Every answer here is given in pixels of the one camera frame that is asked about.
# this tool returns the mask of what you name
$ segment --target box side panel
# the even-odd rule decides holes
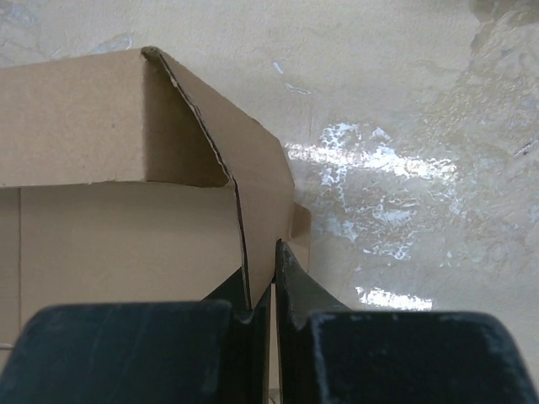
[[[22,321],[57,303],[199,300],[241,266],[230,188],[22,189]]]
[[[218,92],[163,53],[239,193],[240,225],[253,305],[273,278],[275,243],[287,240],[294,182],[279,141]]]
[[[19,213],[19,190],[0,189],[0,343],[14,343],[20,331]]]
[[[0,70],[3,186],[144,177],[138,50]]]
[[[148,181],[196,187],[228,182],[216,154],[160,61],[144,70],[144,141]]]

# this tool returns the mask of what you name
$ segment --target cardboard flap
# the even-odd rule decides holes
[[[228,182],[193,111],[140,50],[1,69],[0,82],[0,186]]]
[[[279,141],[256,120],[157,48],[163,66],[191,107],[217,158],[232,180],[243,245],[248,298],[258,302],[275,271],[275,244],[288,240],[294,182]]]

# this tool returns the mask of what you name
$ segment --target glossy surface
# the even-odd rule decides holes
[[[477,310],[539,380],[539,2],[0,0],[0,64],[159,45],[286,146],[311,275]]]

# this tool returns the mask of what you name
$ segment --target cardboard box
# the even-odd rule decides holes
[[[159,49],[0,83],[0,343],[48,305],[199,300],[239,268],[254,306],[279,238],[308,256],[279,141]]]

